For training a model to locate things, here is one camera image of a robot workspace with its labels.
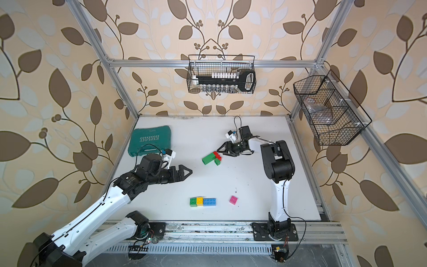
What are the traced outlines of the green lego brick front row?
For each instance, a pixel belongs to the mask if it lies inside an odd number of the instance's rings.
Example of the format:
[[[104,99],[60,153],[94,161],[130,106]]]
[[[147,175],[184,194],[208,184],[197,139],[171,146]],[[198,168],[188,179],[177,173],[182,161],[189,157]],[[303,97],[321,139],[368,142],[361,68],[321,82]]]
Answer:
[[[197,207],[197,198],[190,198],[190,206]]]

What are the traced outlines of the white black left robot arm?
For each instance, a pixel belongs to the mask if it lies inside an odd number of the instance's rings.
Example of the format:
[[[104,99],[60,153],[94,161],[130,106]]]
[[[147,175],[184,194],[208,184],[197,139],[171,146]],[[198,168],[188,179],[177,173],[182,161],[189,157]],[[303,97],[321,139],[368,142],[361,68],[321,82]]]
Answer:
[[[49,235],[40,234],[27,243],[18,259],[19,267],[84,267],[115,244],[150,235],[149,220],[138,211],[125,216],[114,226],[95,231],[150,185],[185,181],[192,170],[171,166],[172,157],[147,154],[134,168],[114,179],[107,191],[76,219]]]

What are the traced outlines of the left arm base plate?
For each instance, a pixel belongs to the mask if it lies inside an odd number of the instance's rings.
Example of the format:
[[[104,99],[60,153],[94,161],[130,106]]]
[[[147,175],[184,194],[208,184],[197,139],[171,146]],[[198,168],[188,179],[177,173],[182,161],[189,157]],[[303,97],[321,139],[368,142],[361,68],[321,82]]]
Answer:
[[[150,238],[162,239],[165,234],[165,222],[145,222],[137,226],[134,239],[149,240]]]

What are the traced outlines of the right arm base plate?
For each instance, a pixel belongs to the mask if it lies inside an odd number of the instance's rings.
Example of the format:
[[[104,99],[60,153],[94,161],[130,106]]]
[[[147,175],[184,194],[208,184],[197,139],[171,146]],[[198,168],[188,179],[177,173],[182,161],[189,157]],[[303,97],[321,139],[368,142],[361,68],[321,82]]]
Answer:
[[[290,220],[275,223],[272,221],[266,223],[252,222],[251,227],[255,241],[284,242],[285,238],[288,238],[288,241],[299,240],[295,224]]]

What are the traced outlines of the red lego brick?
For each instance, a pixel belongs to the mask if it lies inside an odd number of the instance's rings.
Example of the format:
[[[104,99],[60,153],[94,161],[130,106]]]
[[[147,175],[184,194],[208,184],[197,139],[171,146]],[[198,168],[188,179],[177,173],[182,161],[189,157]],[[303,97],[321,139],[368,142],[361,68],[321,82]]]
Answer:
[[[216,156],[216,158],[221,161],[222,157],[219,155],[219,153],[217,151],[214,151],[214,155]]]

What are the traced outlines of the yellow lego brick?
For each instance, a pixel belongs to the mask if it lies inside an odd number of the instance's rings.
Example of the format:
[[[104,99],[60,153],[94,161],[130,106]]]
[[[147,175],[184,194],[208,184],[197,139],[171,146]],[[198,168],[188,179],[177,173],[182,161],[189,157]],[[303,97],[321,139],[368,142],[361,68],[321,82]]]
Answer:
[[[203,198],[202,197],[196,198],[196,206],[203,206]]]

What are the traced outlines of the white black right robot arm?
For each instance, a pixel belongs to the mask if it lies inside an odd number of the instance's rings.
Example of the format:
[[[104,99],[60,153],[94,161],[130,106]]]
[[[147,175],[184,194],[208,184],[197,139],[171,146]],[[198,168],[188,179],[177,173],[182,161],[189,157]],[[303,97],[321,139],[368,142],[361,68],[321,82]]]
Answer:
[[[291,227],[288,213],[288,192],[290,180],[295,173],[295,164],[288,145],[284,140],[276,142],[253,135],[248,126],[226,134],[229,139],[217,150],[223,156],[238,157],[261,153],[262,165],[266,177],[271,181],[272,204],[269,211],[267,230],[270,235],[278,234]]]

